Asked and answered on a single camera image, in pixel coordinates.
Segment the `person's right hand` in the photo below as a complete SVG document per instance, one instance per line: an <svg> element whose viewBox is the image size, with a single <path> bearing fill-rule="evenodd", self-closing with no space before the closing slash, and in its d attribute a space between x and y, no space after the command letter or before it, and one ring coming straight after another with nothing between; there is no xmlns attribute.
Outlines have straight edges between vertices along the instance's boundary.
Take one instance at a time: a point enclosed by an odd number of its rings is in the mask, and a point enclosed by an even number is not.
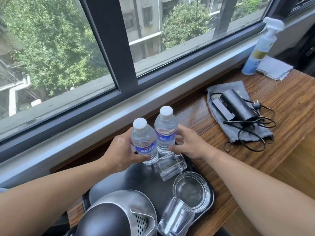
<svg viewBox="0 0 315 236"><path fill-rule="evenodd" d="M203 140L199 134L193 129L178 125L177 134L182 140L181 144L186 144L189 147L189 154L187 156L191 159L201 159L207 161L213 157L217 149Z"/></svg>

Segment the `person's left hand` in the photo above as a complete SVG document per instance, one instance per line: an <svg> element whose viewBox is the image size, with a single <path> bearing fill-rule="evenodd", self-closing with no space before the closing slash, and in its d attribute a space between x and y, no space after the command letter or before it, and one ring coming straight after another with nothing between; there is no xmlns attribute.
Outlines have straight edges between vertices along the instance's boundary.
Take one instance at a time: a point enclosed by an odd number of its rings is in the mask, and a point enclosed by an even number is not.
<svg viewBox="0 0 315 236"><path fill-rule="evenodd" d="M135 154L131 149L132 130L133 127L115 136L105 154L100 158L102 165L111 174L122 172L132 165L130 158L132 154Z"/></svg>

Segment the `clear water bottle blue label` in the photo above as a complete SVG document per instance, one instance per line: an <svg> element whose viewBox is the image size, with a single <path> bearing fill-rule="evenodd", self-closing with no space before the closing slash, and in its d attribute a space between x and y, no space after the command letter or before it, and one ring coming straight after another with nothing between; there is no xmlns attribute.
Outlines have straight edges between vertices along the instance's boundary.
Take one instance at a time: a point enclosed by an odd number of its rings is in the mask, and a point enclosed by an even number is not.
<svg viewBox="0 0 315 236"><path fill-rule="evenodd" d="M161 155L170 154L171 151L169 151L168 148L175 144L178 128L178 122L173 113L173 109L170 106L161 107L159 115L155 120L154 127L158 152Z"/></svg>
<svg viewBox="0 0 315 236"><path fill-rule="evenodd" d="M147 123L144 118L137 118L133 122L131 142L139 155L148 155L150 160L144 164L155 164L158 159L155 130Z"/></svg>

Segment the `person's right forearm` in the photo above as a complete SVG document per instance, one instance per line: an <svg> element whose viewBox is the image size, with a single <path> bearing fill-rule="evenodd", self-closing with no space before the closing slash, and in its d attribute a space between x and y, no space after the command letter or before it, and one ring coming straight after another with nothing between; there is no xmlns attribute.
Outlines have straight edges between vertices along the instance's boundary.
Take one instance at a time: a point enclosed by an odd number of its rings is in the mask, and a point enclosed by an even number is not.
<svg viewBox="0 0 315 236"><path fill-rule="evenodd" d="M314 199L210 145L203 159L260 234L315 236Z"/></svg>

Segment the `person's left forearm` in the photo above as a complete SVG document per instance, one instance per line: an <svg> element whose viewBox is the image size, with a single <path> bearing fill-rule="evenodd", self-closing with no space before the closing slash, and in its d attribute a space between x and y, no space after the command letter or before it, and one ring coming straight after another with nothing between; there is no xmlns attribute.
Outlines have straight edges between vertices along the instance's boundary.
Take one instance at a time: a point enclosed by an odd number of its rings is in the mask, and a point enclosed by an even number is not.
<svg viewBox="0 0 315 236"><path fill-rule="evenodd" d="M0 193L0 236L41 236L89 188L112 173L101 159Z"/></svg>

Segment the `square clear drinking glass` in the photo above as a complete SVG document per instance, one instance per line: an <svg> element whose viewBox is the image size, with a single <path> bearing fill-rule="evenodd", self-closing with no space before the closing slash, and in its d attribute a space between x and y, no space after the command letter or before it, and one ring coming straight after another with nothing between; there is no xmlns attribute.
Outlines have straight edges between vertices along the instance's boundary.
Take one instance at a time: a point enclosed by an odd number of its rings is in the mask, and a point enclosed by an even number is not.
<svg viewBox="0 0 315 236"><path fill-rule="evenodd" d="M173 197L157 230L162 236L186 236L194 218L195 212L181 199Z"/></svg>
<svg viewBox="0 0 315 236"><path fill-rule="evenodd" d="M156 162L157 171L165 182L187 168L186 160L182 154L171 153L159 158Z"/></svg>

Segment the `black serving tray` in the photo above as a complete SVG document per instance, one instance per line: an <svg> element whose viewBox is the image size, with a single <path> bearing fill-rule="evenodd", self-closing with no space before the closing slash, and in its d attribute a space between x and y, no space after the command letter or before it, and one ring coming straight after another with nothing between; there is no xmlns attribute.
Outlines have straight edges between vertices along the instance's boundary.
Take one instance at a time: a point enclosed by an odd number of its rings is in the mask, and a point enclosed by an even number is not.
<svg viewBox="0 0 315 236"><path fill-rule="evenodd" d="M72 236L161 236L157 226L173 197L197 208L191 224L214 204L212 185L194 163L163 181L157 165L132 164L114 173L82 196L85 213Z"/></svg>

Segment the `round glass ashtray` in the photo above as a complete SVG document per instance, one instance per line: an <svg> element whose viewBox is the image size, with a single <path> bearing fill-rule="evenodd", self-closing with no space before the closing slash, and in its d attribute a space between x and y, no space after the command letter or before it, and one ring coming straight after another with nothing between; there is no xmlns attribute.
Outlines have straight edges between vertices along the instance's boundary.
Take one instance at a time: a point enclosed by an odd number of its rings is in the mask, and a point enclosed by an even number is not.
<svg viewBox="0 0 315 236"><path fill-rule="evenodd" d="M210 209L214 203L214 193L206 180L196 172L180 173L173 184L174 197L182 200L195 214Z"/></svg>

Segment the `steel electric kettle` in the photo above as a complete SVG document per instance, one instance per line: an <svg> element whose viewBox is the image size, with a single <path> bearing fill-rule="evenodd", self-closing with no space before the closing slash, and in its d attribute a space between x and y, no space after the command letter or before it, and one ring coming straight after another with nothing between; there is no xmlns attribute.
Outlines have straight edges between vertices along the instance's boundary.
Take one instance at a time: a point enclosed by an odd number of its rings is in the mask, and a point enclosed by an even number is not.
<svg viewBox="0 0 315 236"><path fill-rule="evenodd" d="M157 214L137 190L119 190L97 200L65 236L157 236Z"/></svg>

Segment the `black hair dryer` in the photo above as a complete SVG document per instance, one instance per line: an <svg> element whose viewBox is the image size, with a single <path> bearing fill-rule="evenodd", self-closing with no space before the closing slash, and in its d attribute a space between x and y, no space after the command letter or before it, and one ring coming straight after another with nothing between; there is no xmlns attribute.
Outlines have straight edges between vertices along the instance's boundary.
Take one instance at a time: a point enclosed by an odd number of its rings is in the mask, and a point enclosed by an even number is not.
<svg viewBox="0 0 315 236"><path fill-rule="evenodd" d="M215 92L210 95L211 103L225 121L250 122L258 120L258 113L242 99L233 89L225 92Z"/></svg>

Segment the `grey folded cloth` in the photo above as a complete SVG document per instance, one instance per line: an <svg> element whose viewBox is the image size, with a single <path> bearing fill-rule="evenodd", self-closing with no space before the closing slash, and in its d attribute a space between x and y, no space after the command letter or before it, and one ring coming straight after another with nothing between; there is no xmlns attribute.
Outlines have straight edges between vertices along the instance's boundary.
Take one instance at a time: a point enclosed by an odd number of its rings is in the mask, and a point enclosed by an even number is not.
<svg viewBox="0 0 315 236"><path fill-rule="evenodd" d="M284 80L293 70L293 66L266 55L258 65L256 72L272 80Z"/></svg>

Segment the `blue spray bottle white trigger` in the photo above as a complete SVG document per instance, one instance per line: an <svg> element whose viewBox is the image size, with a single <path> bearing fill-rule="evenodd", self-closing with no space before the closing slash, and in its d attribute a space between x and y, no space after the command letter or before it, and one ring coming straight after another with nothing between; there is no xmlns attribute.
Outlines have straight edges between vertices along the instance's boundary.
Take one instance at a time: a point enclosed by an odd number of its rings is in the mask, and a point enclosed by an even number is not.
<svg viewBox="0 0 315 236"><path fill-rule="evenodd" d="M252 75L255 73L261 61L276 42L277 34L283 31L285 27L282 20L270 17L265 17L262 22L265 24L263 30L266 30L266 33L259 38L244 67L242 68L242 73L244 75Z"/></svg>

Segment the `grey drawstring pouch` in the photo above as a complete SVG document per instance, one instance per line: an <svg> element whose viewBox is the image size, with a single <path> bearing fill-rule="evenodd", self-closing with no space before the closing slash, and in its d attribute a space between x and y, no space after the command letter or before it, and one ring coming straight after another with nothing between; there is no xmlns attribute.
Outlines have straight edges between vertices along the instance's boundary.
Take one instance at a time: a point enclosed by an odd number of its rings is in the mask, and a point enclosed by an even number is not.
<svg viewBox="0 0 315 236"><path fill-rule="evenodd" d="M210 112L212 114L213 119L219 124L223 132L226 134L228 139L231 143L235 143L239 141L238 139L238 132L239 129L233 126L229 126L224 124L223 121L225 120L224 117L219 113L216 107L212 104L212 100L217 99L220 97L221 94L227 90L233 89L236 93L242 97L243 99L250 100L250 97L246 91L246 88L241 80L230 82L230 83L223 83L214 86L208 87L207 90L207 103L210 108ZM254 124L253 127L247 127L246 130L254 132L255 134L259 135L263 139L272 137L273 133L268 130L267 128L263 128ZM252 133L248 133L246 131L241 131L240 139L244 142L258 142L260 139L253 135Z"/></svg>

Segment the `dark window frame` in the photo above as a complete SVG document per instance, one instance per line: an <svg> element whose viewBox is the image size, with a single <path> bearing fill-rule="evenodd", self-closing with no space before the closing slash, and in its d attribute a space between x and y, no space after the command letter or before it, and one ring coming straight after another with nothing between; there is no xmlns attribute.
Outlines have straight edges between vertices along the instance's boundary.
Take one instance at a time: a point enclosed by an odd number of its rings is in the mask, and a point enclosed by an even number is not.
<svg viewBox="0 0 315 236"><path fill-rule="evenodd" d="M0 0L0 164L315 0Z"/></svg>

